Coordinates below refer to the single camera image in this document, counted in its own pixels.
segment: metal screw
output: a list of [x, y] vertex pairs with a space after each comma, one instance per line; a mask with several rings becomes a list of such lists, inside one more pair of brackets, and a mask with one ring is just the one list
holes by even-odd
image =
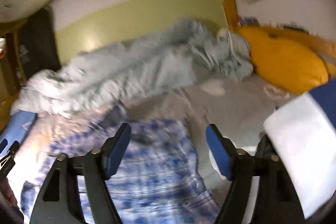
[[99, 154], [101, 152], [101, 149], [99, 147], [95, 147], [91, 150], [91, 154]]
[[67, 155], [65, 155], [65, 154], [60, 154], [57, 157], [58, 160], [65, 160], [66, 158], [67, 158]]
[[238, 155], [245, 155], [246, 154], [246, 151], [244, 149], [241, 149], [241, 148], [238, 148], [236, 150], [236, 152], [237, 152]]
[[279, 161], [280, 158], [277, 155], [272, 155], [271, 156], [271, 160], [273, 160], [273, 161]]

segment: person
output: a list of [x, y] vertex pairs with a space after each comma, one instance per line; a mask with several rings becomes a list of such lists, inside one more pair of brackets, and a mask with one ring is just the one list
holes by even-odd
[[0, 219], [3, 224], [23, 224], [24, 216], [17, 206], [17, 199], [8, 179], [0, 181]]

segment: blue clamp pad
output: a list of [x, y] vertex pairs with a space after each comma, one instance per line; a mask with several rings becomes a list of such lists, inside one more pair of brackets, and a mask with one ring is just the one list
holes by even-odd
[[131, 140], [132, 129], [128, 123], [123, 123], [115, 136], [108, 138], [102, 146], [102, 166], [105, 180], [115, 175]]
[[228, 180], [233, 179], [232, 161], [236, 156], [236, 148], [228, 138], [223, 138], [216, 125], [210, 124], [206, 128], [206, 139], [221, 175]]
[[37, 118], [36, 113], [20, 110], [11, 116], [9, 123], [0, 135], [0, 158], [7, 154], [11, 145], [18, 141], [22, 145]]

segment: hand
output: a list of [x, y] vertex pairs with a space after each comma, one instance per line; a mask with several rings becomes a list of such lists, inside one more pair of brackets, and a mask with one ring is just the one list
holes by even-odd
[[1, 193], [2, 195], [4, 196], [7, 204], [9, 206], [15, 206], [17, 207], [17, 200], [14, 196], [14, 193], [8, 183], [8, 179], [5, 178], [4, 180], [2, 180], [0, 182], [0, 190], [1, 190]]

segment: black mount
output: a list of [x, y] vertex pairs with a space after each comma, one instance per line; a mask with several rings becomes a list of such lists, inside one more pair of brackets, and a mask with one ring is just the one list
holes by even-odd
[[[223, 138], [214, 124], [210, 126], [230, 157], [232, 171], [232, 184], [215, 223], [241, 224], [253, 176], [260, 176], [260, 180], [251, 224], [304, 223], [292, 181], [269, 139], [264, 136], [256, 156], [251, 156]], [[77, 176], [84, 176], [95, 223], [122, 224], [104, 180], [116, 173], [130, 134], [130, 126], [124, 123], [101, 149], [74, 158], [59, 155], [37, 196], [30, 223], [85, 223], [77, 185]]]

